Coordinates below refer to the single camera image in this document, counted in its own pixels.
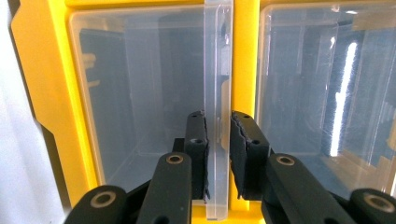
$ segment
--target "yellow frame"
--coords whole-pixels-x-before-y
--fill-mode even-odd
[[[21,0],[12,31],[35,111],[53,133],[70,202],[74,206],[100,184],[68,34],[76,10],[202,4],[204,0]],[[232,109],[254,115],[260,8],[269,4],[320,0],[234,0]],[[223,223],[264,223],[261,204],[236,200],[230,177],[230,214]],[[205,209],[194,207],[193,222],[205,223]]]

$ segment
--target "yellow bin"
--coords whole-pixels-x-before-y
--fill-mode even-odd
[[[326,45],[332,43],[333,36],[323,31],[317,38],[322,41],[318,42],[322,45],[317,46],[322,51],[317,49],[319,53],[315,56],[316,60],[322,60],[321,63],[302,63],[302,59],[309,59],[309,50],[316,48],[306,44],[304,38],[315,35],[312,26],[327,27],[329,23],[340,26],[344,22],[340,18],[344,18],[350,20],[351,29],[382,32],[379,36],[394,44],[395,16],[389,9],[394,7],[391,2],[322,2],[21,0],[12,31],[35,118],[53,134],[72,206],[98,185],[118,185],[131,190],[150,179],[156,160],[171,150],[174,138],[184,137],[187,116],[196,110],[205,111],[211,140],[208,166],[212,199],[207,204],[193,202],[193,223],[208,220],[264,223],[260,202],[236,199],[228,163],[231,110],[256,114],[257,122],[279,151],[309,155],[301,157],[308,160],[308,166],[315,167],[316,163],[311,161],[324,164],[330,175],[320,181],[327,188],[346,197],[350,191],[361,187],[394,194],[396,124],[391,116],[394,98],[388,97],[392,94],[391,88],[372,99],[380,102],[377,105],[380,107],[387,103],[388,116],[373,110],[372,114],[382,118],[381,122],[372,119],[373,125],[362,127],[382,133],[374,140],[369,139],[373,136],[369,131],[365,137],[357,137],[362,142],[370,140],[379,147],[386,147],[383,151],[370,151],[368,147],[361,151],[353,144],[341,146],[342,137],[337,148],[290,150],[288,146],[296,142],[306,147],[304,138],[308,137],[303,136],[302,141],[296,140],[297,137],[284,141],[289,144],[284,146],[271,135],[280,133],[282,136],[288,132],[282,129],[276,114],[288,118],[315,118],[312,116],[315,111],[293,110],[294,107],[309,107],[312,105],[309,102],[315,99],[306,94],[305,99],[311,101],[296,105],[291,98],[282,95],[281,89],[288,87],[285,93],[292,96],[301,92],[299,90],[322,96],[314,92],[315,85],[304,82],[306,77],[301,72],[313,66],[318,69],[326,59],[338,57],[329,51],[331,46]],[[339,39],[337,43],[344,43],[341,37]],[[364,42],[363,46],[373,43]],[[374,48],[374,51],[383,52],[384,49]],[[384,68],[385,84],[377,83],[377,88],[394,84],[390,66],[394,53],[388,54],[387,63],[379,65]],[[362,82],[356,83],[355,86],[367,87],[360,84]],[[334,85],[342,87],[342,82]],[[353,97],[349,101],[359,102]],[[282,109],[295,113],[288,114]],[[317,128],[313,135],[326,129],[328,122],[323,120],[335,120],[325,116],[332,109],[337,111],[330,103],[322,105],[319,112],[324,117],[314,122],[317,126],[311,125]],[[351,111],[350,116],[357,119],[341,120],[340,125],[359,123],[359,116],[354,113]],[[293,120],[287,125],[291,133],[303,127],[301,133],[310,134],[312,128]],[[340,128],[339,136],[345,130]],[[332,137],[321,139],[335,141]],[[373,155],[376,161],[369,160]]]

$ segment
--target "plastic box lid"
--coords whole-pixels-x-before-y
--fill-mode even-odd
[[[336,194],[396,196],[395,3],[273,5],[261,14],[256,120]]]
[[[70,31],[102,184],[131,190],[205,111],[210,199],[228,212],[232,16],[230,2],[74,13]]]

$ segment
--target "white surface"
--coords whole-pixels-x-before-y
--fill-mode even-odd
[[[21,79],[0,0],[0,223],[61,223],[64,210],[39,125]]]

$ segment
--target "clear plastic container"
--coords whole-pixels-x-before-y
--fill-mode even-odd
[[[200,6],[90,10],[71,16],[91,140],[102,182],[131,190],[204,110],[211,198],[228,211],[232,15],[229,1]]]
[[[396,4],[274,5],[261,14],[256,120],[345,198],[392,196],[396,173]]]

